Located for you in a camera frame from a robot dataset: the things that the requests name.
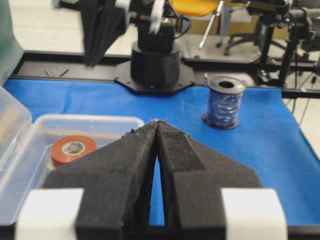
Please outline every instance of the black cylindrical base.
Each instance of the black cylindrical base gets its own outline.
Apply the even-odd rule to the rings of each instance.
[[[180,76],[180,47],[173,44],[172,51],[147,51],[132,44],[131,77],[147,86],[166,86],[178,81]]]

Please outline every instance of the clear plastic container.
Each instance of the clear plastic container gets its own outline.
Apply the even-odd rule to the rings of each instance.
[[[0,225],[14,223],[28,191],[41,187],[55,141],[85,135],[100,148],[144,125],[136,117],[66,114],[46,114],[32,124],[29,111],[2,87],[0,111]]]

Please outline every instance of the black metal frame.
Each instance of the black metal frame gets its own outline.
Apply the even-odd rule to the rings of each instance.
[[[117,65],[128,62],[131,59],[129,55],[105,55],[96,68],[89,70],[89,77],[79,77],[79,69],[76,68],[81,66],[81,70],[86,71],[83,67],[83,57],[84,56],[81,53],[26,51],[11,75],[11,78],[113,83],[116,79]],[[259,70],[277,72],[282,67],[279,62],[276,64],[262,64],[245,61],[221,61],[199,58],[183,58],[182,62],[193,69],[195,75],[195,86],[204,85],[204,73],[246,73],[251,77],[251,81],[247,82],[248,87],[270,88],[273,86],[265,86],[264,83],[260,81],[258,74]],[[69,69],[67,74],[54,77],[50,77],[45,74],[48,66],[55,67],[57,65],[66,66]],[[109,68],[110,74],[105,75],[106,71],[100,71],[100,69],[103,68]],[[314,63],[298,63],[298,65],[292,63],[291,70],[293,72],[297,70],[298,72],[313,72],[315,74],[319,72],[319,69]],[[282,88],[282,97],[286,99],[320,99],[320,90],[302,91],[300,89],[284,87]]]

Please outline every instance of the electrical tape roll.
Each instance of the electrical tape roll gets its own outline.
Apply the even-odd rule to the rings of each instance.
[[[208,81],[209,89],[207,112],[203,121],[217,129],[233,129],[239,124],[238,113],[244,83],[228,76],[218,76]]]
[[[54,167],[71,163],[97,149],[93,139],[87,136],[67,136],[56,141],[50,151]]]

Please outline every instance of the white robot part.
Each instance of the white robot part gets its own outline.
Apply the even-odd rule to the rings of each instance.
[[[153,3],[151,16],[150,16],[150,34],[157,34],[160,29],[161,19],[164,14],[165,0],[155,0]]]
[[[130,7],[131,0],[116,0],[115,1],[115,6],[117,8],[124,9],[125,11],[125,29],[127,30],[129,27],[130,23],[130,12],[129,12],[129,7]]]

